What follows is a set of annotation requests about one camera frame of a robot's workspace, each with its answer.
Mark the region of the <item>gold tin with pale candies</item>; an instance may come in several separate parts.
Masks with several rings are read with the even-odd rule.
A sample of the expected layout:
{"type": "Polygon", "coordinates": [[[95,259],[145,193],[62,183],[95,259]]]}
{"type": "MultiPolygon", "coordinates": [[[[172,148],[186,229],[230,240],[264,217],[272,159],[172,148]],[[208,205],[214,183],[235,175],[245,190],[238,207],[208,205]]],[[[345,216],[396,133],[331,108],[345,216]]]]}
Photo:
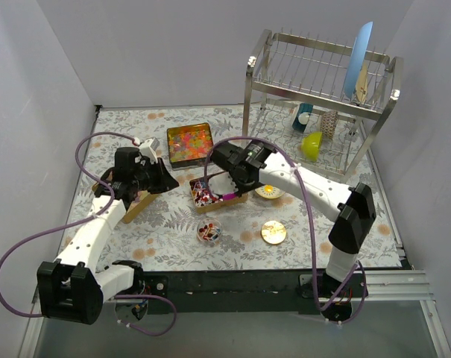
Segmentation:
{"type": "MultiPolygon", "coordinates": [[[[93,198],[88,214],[97,217],[98,212],[103,210],[109,202],[110,191],[99,183],[92,187],[92,191],[94,192],[95,197],[93,198]]],[[[147,191],[138,192],[121,219],[119,219],[119,213],[122,213],[122,210],[119,209],[119,206],[116,203],[111,204],[108,210],[105,210],[100,217],[109,219],[108,222],[111,224],[117,224],[119,222],[128,224],[159,196],[160,194],[151,194],[147,191]]]]}

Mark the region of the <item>magenta plastic scoop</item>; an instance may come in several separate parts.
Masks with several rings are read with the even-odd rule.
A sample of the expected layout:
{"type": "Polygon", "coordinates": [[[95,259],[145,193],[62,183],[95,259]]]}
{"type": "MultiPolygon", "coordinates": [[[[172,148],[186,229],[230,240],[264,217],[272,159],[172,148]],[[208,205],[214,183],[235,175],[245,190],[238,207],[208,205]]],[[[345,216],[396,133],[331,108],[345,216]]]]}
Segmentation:
{"type": "Polygon", "coordinates": [[[227,194],[222,195],[222,199],[224,201],[233,200],[238,197],[239,197],[239,195],[237,195],[236,193],[227,193],[227,194]]]}

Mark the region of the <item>gold tin with jelly candies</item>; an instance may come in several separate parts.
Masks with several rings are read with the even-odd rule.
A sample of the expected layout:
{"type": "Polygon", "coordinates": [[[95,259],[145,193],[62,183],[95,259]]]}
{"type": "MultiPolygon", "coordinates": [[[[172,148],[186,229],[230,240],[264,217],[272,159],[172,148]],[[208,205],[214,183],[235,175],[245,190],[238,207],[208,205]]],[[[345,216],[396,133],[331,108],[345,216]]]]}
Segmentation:
{"type": "Polygon", "coordinates": [[[166,131],[168,158],[173,169],[202,166],[213,147],[208,123],[168,128],[166,131]]]}

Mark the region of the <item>gold tin with lollipops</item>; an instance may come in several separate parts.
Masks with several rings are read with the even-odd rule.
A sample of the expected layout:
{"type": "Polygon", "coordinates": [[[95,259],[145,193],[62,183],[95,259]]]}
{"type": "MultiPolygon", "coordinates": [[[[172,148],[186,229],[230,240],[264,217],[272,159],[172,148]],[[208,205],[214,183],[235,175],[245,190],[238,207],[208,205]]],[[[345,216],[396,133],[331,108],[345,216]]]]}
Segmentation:
{"type": "Polygon", "coordinates": [[[195,178],[190,180],[189,188],[194,208],[200,214],[218,210],[222,207],[243,204],[247,201],[247,194],[244,194],[241,197],[229,198],[227,200],[223,198],[212,198],[209,190],[205,187],[205,181],[203,178],[195,178]]]}

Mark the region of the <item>clear glass jar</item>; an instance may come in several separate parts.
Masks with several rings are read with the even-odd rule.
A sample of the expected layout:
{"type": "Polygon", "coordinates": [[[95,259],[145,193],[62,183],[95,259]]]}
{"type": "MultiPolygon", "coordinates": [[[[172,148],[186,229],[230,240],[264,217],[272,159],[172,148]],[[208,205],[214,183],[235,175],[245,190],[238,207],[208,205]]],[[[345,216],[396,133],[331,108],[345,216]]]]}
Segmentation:
{"type": "Polygon", "coordinates": [[[223,233],[223,227],[219,220],[206,217],[197,226],[196,237],[202,244],[213,247],[216,246],[223,233]]]}

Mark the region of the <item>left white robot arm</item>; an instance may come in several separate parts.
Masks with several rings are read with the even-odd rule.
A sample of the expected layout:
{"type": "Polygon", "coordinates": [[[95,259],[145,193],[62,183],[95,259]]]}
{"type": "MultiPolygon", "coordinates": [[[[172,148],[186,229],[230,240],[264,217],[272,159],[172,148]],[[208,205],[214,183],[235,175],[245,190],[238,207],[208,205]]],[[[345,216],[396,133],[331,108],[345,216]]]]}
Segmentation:
{"type": "Polygon", "coordinates": [[[145,289],[141,264],[119,260],[97,272],[99,257],[141,192],[157,195],[178,185],[150,143],[118,148],[113,167],[103,173],[94,191],[90,221],[54,262],[43,262],[37,270],[42,315],[92,324],[104,302],[117,294],[138,298],[145,289]]]}

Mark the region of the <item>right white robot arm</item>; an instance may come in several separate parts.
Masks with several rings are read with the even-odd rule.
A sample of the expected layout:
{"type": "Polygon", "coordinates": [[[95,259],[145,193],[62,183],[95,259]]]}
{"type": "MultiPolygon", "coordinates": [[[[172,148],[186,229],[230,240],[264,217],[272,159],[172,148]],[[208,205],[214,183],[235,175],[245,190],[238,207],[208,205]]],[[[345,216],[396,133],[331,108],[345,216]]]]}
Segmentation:
{"type": "Polygon", "coordinates": [[[272,142],[249,138],[243,148],[224,139],[207,155],[208,161],[230,176],[237,196],[269,184],[302,199],[333,223],[329,233],[332,252],[324,277],[325,290],[341,296],[351,287],[349,273],[376,220],[371,188],[363,183],[348,186],[316,174],[294,162],[272,142]]]}

